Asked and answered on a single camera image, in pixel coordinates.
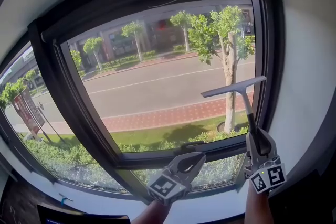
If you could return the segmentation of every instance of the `red brick sidewalk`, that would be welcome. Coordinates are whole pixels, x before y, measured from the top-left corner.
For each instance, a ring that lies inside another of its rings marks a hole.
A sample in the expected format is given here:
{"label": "red brick sidewalk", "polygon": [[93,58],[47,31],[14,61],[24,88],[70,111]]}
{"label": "red brick sidewalk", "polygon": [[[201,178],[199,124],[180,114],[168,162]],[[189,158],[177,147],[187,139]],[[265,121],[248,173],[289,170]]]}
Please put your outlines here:
{"label": "red brick sidewalk", "polygon": [[[253,98],[253,92],[248,93],[248,97],[251,102]],[[170,109],[107,117],[102,118],[102,121],[110,133],[151,129],[190,123],[225,115],[225,104],[226,100],[223,98]],[[236,111],[244,110],[244,108],[245,107],[242,96],[237,95]],[[51,124],[59,134],[73,134],[72,130],[66,122],[54,122]],[[17,124],[13,126],[13,128],[17,132],[27,132],[27,127],[25,124]],[[53,129],[47,123],[44,124],[43,130],[47,134],[55,134],[55,131],[53,131]]]}

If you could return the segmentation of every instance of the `hedge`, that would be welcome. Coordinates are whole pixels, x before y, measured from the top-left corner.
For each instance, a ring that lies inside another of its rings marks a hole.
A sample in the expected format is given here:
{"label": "hedge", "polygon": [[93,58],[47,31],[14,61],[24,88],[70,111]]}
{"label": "hedge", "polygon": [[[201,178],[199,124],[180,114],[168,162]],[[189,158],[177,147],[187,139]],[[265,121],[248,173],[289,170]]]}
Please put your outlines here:
{"label": "hedge", "polygon": [[[216,134],[212,131],[200,134],[195,138],[190,138],[189,142],[204,141],[213,142],[229,138],[232,136],[244,134],[247,128],[240,131],[232,131],[229,134]],[[119,185],[105,170],[92,158],[88,151],[81,145],[56,147],[47,142],[29,140],[24,142],[31,153],[56,177],[79,185],[90,186],[96,189],[104,189],[117,192],[127,192]],[[122,152],[143,152],[149,148],[140,145],[134,148],[132,145],[118,144]],[[174,142],[163,141],[157,150],[166,150],[176,148],[180,145]],[[203,189],[215,187],[234,181],[238,172],[241,155],[233,156],[226,159],[206,163],[199,175],[194,179],[193,189]],[[139,179],[148,184],[152,175],[158,170],[135,170],[133,171]]]}

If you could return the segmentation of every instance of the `white wall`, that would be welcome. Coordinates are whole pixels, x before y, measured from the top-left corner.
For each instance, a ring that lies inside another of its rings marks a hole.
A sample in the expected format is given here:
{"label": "white wall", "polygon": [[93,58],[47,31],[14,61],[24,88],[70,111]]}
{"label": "white wall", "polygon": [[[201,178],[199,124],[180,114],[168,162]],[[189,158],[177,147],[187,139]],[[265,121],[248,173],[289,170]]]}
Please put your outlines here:
{"label": "white wall", "polygon": [[270,128],[289,172],[313,141],[336,86],[336,0],[283,0],[285,68]]}

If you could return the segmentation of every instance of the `asphalt road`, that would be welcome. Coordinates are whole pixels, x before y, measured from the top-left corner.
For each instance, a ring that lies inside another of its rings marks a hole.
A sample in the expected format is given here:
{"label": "asphalt road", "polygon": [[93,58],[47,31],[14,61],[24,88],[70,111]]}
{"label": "asphalt road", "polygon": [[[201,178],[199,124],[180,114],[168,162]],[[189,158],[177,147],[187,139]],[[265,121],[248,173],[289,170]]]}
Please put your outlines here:
{"label": "asphalt road", "polygon": [[[239,62],[237,82],[254,75],[254,56]],[[103,118],[217,99],[218,96],[204,99],[200,93],[225,86],[225,77],[219,60],[214,59],[209,66],[193,57],[115,73],[86,81],[84,86]],[[50,122],[64,121],[49,93],[33,101],[44,105],[44,114]],[[23,123],[13,107],[5,113],[12,125]]]}

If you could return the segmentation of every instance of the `sign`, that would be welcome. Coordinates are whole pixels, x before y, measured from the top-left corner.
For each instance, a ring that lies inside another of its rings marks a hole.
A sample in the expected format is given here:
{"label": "sign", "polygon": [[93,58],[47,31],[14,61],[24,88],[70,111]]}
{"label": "sign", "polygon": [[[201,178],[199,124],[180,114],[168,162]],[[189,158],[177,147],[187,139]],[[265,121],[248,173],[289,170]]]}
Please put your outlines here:
{"label": "sign", "polygon": [[22,95],[18,95],[17,97],[14,98],[14,107],[15,110],[18,112],[20,117],[23,119],[24,123],[30,130],[31,134],[37,138],[37,133],[40,130],[39,126],[36,124],[32,114],[28,110],[28,107],[22,97]]}
{"label": "sign", "polygon": [[24,89],[22,92],[21,92],[21,95],[23,96],[23,98],[25,99],[28,107],[29,107],[29,110],[32,112],[34,118],[37,120],[38,124],[42,127],[43,124],[45,124],[45,121],[44,119],[42,118],[42,115],[41,113],[38,111],[38,109],[36,108],[33,100],[32,100],[32,97],[30,96],[30,93],[28,91],[28,88]]}

